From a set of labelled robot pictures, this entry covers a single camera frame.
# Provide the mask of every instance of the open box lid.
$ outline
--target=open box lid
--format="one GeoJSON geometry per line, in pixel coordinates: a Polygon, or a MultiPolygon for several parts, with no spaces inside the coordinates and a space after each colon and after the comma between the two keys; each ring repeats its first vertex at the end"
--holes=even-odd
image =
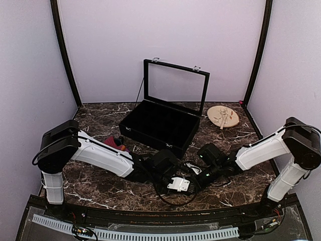
{"type": "Polygon", "coordinates": [[[145,59],[144,99],[201,116],[210,73],[199,69],[145,59]]]}

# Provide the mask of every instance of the red object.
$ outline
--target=red object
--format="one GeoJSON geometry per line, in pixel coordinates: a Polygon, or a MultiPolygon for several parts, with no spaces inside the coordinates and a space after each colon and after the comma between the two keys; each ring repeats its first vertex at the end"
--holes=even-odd
{"type": "Polygon", "coordinates": [[[118,149],[118,150],[121,150],[121,151],[124,151],[124,152],[129,152],[129,149],[126,148],[125,145],[121,144],[121,145],[117,145],[116,142],[115,142],[115,139],[114,137],[108,137],[104,143],[110,147],[113,147],[115,149],[118,149]]]}

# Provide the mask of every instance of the white arm segment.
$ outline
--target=white arm segment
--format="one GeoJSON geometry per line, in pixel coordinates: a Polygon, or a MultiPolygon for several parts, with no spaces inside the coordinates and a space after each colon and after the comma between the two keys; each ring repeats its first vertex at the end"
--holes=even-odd
{"type": "Polygon", "coordinates": [[[282,139],[284,132],[285,130],[253,147],[242,147],[236,154],[235,162],[245,171],[261,162],[291,153],[282,139]]]}
{"type": "Polygon", "coordinates": [[[275,202],[281,201],[285,194],[308,172],[294,163],[292,156],[280,175],[271,183],[267,197],[275,202]]]}
{"type": "Polygon", "coordinates": [[[64,202],[64,188],[62,172],[49,174],[41,171],[44,175],[44,188],[47,191],[47,200],[50,204],[62,204],[64,202]]]}
{"type": "MultiPolygon", "coordinates": [[[[84,137],[87,140],[78,138],[78,141],[81,143],[81,147],[79,147],[78,151],[72,156],[72,160],[92,164],[113,172],[120,177],[126,177],[134,170],[132,167],[133,162],[131,161],[132,157],[128,152],[123,152],[101,143],[83,131],[80,131],[78,136],[84,137]]],[[[64,191],[62,172],[57,174],[42,172],[42,174],[44,175],[44,188],[47,190],[48,202],[50,204],[63,204],[64,191]]]]}
{"type": "Polygon", "coordinates": [[[130,161],[132,160],[132,157],[128,152],[120,151],[101,143],[83,131],[80,131],[78,136],[84,137],[87,140],[78,138],[78,141],[81,143],[81,147],[73,155],[71,158],[72,160],[92,164],[107,171],[113,172],[119,177],[126,177],[134,170],[132,167],[134,163],[130,161]],[[99,145],[90,142],[90,140],[99,143],[99,145]],[[113,151],[110,151],[102,146],[106,146],[113,151]]]}

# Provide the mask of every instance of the white cable organizer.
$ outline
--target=white cable organizer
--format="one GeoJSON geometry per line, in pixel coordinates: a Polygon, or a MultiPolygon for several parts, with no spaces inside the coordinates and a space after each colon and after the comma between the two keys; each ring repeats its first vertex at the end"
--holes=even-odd
{"type": "MultiPolygon", "coordinates": [[[[32,222],[50,229],[70,234],[73,224],[52,219],[49,217],[34,214],[32,222]]],[[[237,227],[226,228],[220,230],[212,230],[205,232],[189,232],[189,233],[133,233],[133,232],[116,232],[104,229],[95,228],[93,231],[98,236],[99,240],[111,241],[210,241],[224,240],[233,237],[239,237],[237,227]]]]}

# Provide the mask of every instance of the black jewelry box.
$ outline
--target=black jewelry box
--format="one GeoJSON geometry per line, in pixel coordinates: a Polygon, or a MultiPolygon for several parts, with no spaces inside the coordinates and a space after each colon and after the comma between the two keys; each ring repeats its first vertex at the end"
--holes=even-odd
{"type": "Polygon", "coordinates": [[[181,159],[199,128],[203,112],[210,73],[199,69],[197,66],[193,69],[145,59],[144,100],[120,122],[120,133],[157,150],[169,149],[181,159]],[[162,73],[164,78],[152,83],[150,68],[154,68],[153,74],[162,73]],[[174,80],[171,81],[169,76],[173,73],[174,80]],[[183,84],[179,83],[179,78],[184,81],[183,84]],[[201,79],[203,83],[195,82],[195,79],[201,79]],[[200,104],[187,103],[183,106],[181,102],[184,100],[179,98],[184,95],[185,98],[195,99],[197,90],[202,93],[198,95],[198,98],[201,96],[200,104]],[[161,92],[162,99],[152,97],[157,95],[156,92],[161,92]]]}

